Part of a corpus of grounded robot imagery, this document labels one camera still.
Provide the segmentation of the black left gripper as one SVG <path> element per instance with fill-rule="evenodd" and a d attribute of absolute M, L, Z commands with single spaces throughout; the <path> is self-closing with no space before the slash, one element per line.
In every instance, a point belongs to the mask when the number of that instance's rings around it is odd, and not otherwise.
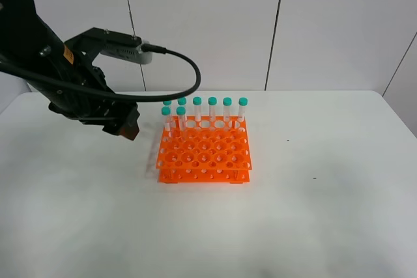
<path fill-rule="evenodd" d="M 92 65 L 75 65 L 70 82 L 82 87 L 111 92 L 105 75 Z M 103 126 L 102 131 L 134 141 L 139 133 L 140 116 L 135 102 L 116 102 L 69 90 L 57 90 L 48 106 L 50 111 L 85 125 Z"/>

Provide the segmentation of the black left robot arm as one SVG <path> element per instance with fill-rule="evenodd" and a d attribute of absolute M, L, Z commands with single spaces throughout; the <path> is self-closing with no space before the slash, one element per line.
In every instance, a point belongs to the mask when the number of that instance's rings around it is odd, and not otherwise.
<path fill-rule="evenodd" d="M 36 12 L 34 0 L 1 0 L 1 61 L 81 87 L 111 92 L 103 71 L 93 65 L 98 54 L 134 61 L 141 39 L 91 28 L 63 42 Z M 28 81 L 49 101 L 50 111 L 104 132 L 134 140 L 139 133 L 135 102 L 117 102 Z"/>

